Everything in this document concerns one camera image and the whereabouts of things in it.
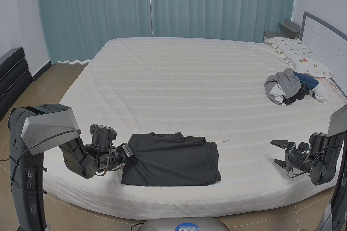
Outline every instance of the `tile floor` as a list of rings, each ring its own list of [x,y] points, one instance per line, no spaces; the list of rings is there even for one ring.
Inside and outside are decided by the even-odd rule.
[[[67,89],[75,81],[85,64],[55,64],[35,83],[32,83],[14,107],[59,103]],[[0,122],[0,160],[9,157],[7,129],[8,112]],[[18,220],[9,187],[9,161],[0,163],[0,231],[15,231]],[[231,231],[313,231],[330,201],[333,188],[316,194],[304,201],[266,211],[219,217]],[[44,197],[46,219],[52,231],[100,230],[128,231],[132,224],[141,221],[121,219],[64,202],[52,194]]]

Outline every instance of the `mattress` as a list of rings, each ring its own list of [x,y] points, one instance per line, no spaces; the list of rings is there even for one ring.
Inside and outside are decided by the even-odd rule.
[[[45,153],[45,190],[93,211],[148,220],[265,210],[334,186],[337,174],[332,182],[314,186],[307,174],[290,179],[273,162],[284,159],[284,151],[270,145],[271,140],[308,142],[313,132],[327,132],[331,114],[346,103],[333,83],[321,79],[327,103],[306,96],[289,106],[274,104],[264,82],[287,67],[262,43],[110,40],[60,102],[72,107],[83,142],[91,143],[91,124],[113,127],[115,146],[133,133],[205,136],[217,142],[222,181],[209,186],[129,186],[121,184],[121,171],[86,180],[65,167],[55,147]]]

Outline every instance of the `gray sweater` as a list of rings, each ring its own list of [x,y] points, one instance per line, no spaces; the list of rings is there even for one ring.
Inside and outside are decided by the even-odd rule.
[[[281,86],[283,92],[286,94],[286,99],[296,95],[296,93],[301,88],[299,78],[294,75],[292,69],[288,68],[284,71],[277,72],[275,75],[270,75],[264,83],[266,95],[271,99],[272,102],[278,105],[281,104],[275,101],[275,96],[270,94],[272,88],[276,84],[279,84]]]

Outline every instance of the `white headboard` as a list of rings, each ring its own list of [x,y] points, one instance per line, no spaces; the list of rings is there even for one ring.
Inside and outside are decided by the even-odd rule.
[[[347,95],[347,35],[304,12],[300,39],[334,73],[332,80]]]

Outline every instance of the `white label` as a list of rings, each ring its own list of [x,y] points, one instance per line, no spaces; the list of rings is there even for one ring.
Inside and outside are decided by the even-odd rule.
[[[123,144],[122,145],[122,147],[123,147],[123,149],[124,149],[124,152],[125,152],[125,154],[128,156],[128,158],[130,157],[130,153],[129,153],[129,151],[127,150],[127,147]]]

